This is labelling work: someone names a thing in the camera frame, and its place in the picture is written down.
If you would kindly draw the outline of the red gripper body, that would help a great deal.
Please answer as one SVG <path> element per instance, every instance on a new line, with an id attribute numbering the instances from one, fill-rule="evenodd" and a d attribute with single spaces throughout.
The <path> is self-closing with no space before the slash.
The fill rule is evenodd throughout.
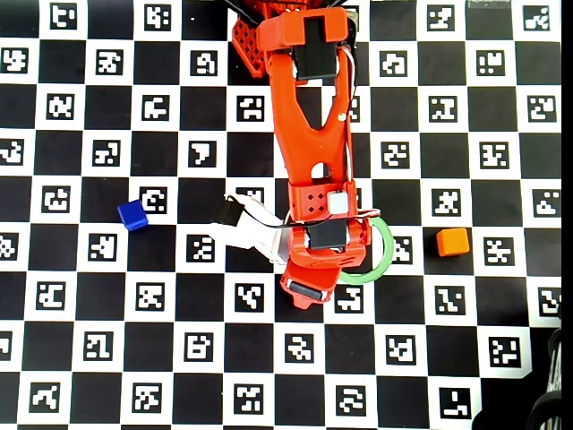
<path id="1" fill-rule="evenodd" d="M 347 269 L 359 267 L 372 241 L 368 219 L 328 219 L 295 227 L 281 278 L 286 291 L 332 291 Z"/>

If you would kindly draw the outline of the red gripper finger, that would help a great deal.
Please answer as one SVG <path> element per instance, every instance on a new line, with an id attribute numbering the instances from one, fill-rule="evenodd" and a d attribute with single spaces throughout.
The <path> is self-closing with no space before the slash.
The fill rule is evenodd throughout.
<path id="1" fill-rule="evenodd" d="M 324 305 L 330 301 L 332 288 L 316 288 L 302 282 L 283 276 L 281 287 L 293 298 L 293 304 L 299 309 L 306 310 L 311 305 Z"/>

